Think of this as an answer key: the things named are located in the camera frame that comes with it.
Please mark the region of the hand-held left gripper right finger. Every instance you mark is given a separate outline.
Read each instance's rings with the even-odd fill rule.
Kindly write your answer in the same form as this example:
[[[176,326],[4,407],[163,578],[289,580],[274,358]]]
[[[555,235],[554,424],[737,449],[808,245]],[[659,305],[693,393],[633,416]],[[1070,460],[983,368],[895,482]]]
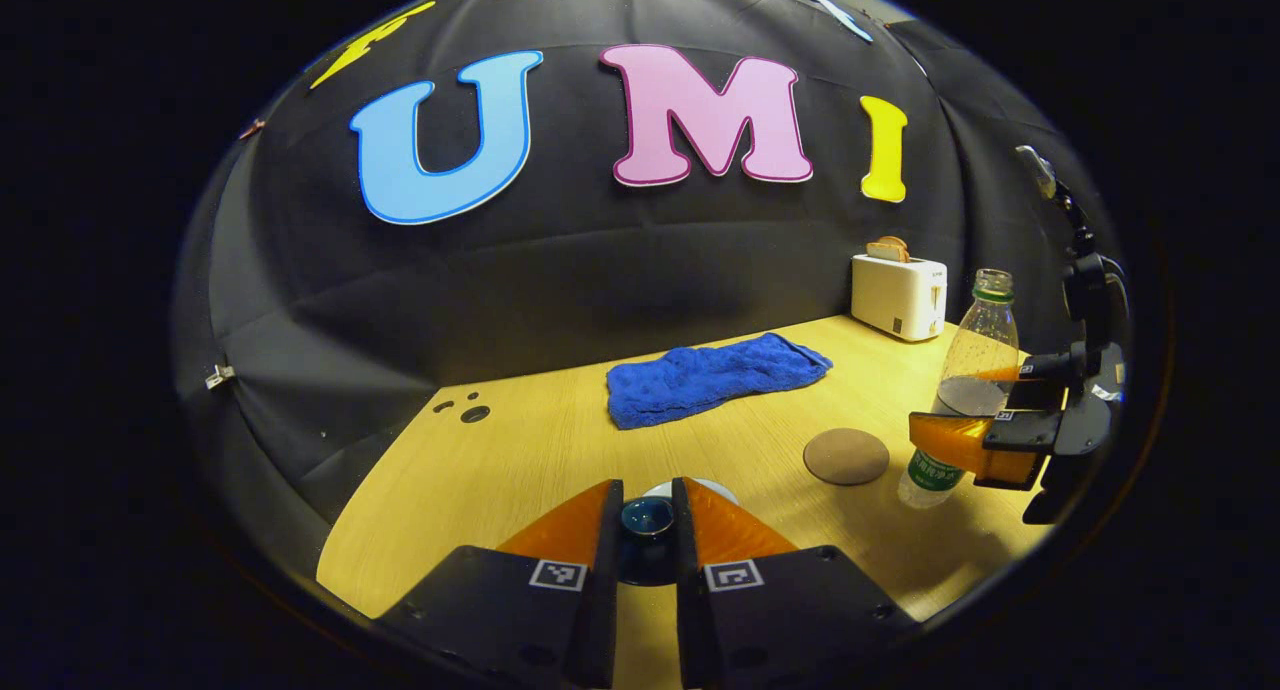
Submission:
[[[686,689],[852,689],[918,622],[842,550],[800,548],[705,484],[672,484]]]

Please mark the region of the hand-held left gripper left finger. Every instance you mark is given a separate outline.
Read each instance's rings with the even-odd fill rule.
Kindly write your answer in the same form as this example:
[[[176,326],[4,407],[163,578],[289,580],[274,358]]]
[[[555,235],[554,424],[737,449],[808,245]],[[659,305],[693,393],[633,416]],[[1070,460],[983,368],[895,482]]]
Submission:
[[[612,687],[623,498],[605,480],[498,547],[457,547],[376,626],[447,687]]]

